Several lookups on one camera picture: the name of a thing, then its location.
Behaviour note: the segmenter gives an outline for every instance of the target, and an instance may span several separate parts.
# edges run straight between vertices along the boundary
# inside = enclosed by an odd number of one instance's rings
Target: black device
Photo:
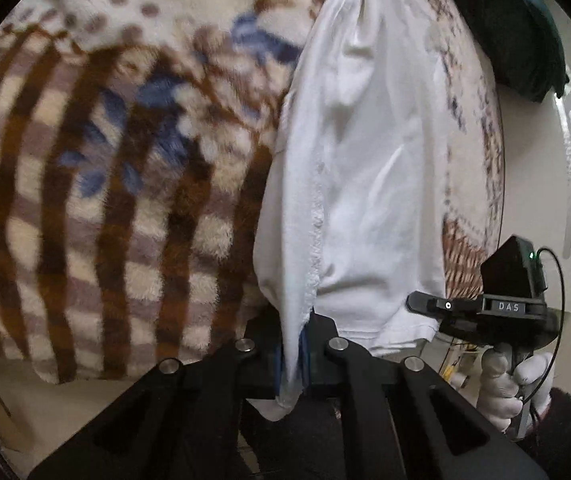
[[[547,478],[420,358],[372,357],[317,314],[303,339],[306,394],[341,401],[348,480]],[[28,480],[234,478],[242,401],[275,397],[280,348],[278,315],[268,309],[245,338],[201,362],[161,362]]]
[[[543,268],[532,243],[511,236],[481,264],[484,293],[473,300],[444,299],[413,292],[408,308],[440,319],[439,332],[480,346],[501,345],[509,354],[511,372],[559,335],[556,314],[548,309]],[[531,391],[520,390],[525,402],[507,434],[525,436]]]

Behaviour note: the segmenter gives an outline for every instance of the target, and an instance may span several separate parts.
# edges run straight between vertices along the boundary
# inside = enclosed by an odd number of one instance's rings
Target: white glove
[[[477,409],[499,431],[507,430],[510,419],[521,413],[523,408],[523,402],[515,397],[519,386],[531,384],[532,387],[527,388],[527,392],[531,392],[539,384],[551,359],[552,354],[549,352],[535,354],[518,365],[514,375],[510,376],[507,373],[510,364],[508,364],[507,358],[500,348],[486,350],[481,359],[483,371],[481,372],[481,389],[477,400]],[[550,370],[543,386],[532,398],[532,405],[541,417],[545,414],[552,400],[550,390],[552,389],[553,378],[554,366],[552,365],[552,370]],[[532,426],[532,417],[529,414],[527,425],[528,428]]]

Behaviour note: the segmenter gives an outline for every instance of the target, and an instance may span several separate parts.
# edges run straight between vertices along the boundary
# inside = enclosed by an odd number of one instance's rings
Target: blue leaf pattern
[[[230,35],[233,44],[250,51],[262,65],[266,61],[267,53],[272,54],[281,63],[295,63],[301,54],[301,49],[296,45],[259,28],[254,12],[241,14],[234,21]]]
[[[103,169],[90,170],[80,175],[80,177],[80,189],[83,198],[95,196],[106,181],[106,175]]]
[[[141,187],[143,186],[143,181],[141,180],[141,175],[136,171],[132,164],[129,162],[124,162],[121,173],[121,181],[128,190],[128,193],[136,196]]]
[[[85,160],[86,158],[79,152],[66,151],[59,156],[58,162],[64,168],[76,168]]]
[[[168,164],[181,169],[188,160],[188,144],[190,140],[184,137],[177,128],[177,117],[168,115],[157,131],[157,150]]]
[[[101,130],[99,130],[99,127],[91,121],[84,124],[83,137],[85,137],[88,142],[95,144],[104,144],[105,142],[108,142],[106,136]]]
[[[120,130],[123,130],[128,119],[126,102],[118,94],[107,88],[101,90],[101,96],[103,97],[103,106],[106,110],[108,121]]]
[[[139,87],[136,102],[147,108],[168,108],[175,104],[174,89],[183,79],[172,74],[156,74]]]

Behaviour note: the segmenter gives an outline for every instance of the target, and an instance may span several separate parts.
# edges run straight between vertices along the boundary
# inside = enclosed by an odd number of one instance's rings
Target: fleece blanket
[[[283,96],[324,0],[22,0],[0,26],[0,356],[51,382],[198,360],[266,305],[252,248]],[[452,0],[448,291],[497,246],[491,68]]]

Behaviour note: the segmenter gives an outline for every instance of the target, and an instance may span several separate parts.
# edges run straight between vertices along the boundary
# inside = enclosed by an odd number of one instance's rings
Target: dark green garment
[[[454,0],[498,82],[540,103],[568,81],[563,45],[543,0]]]

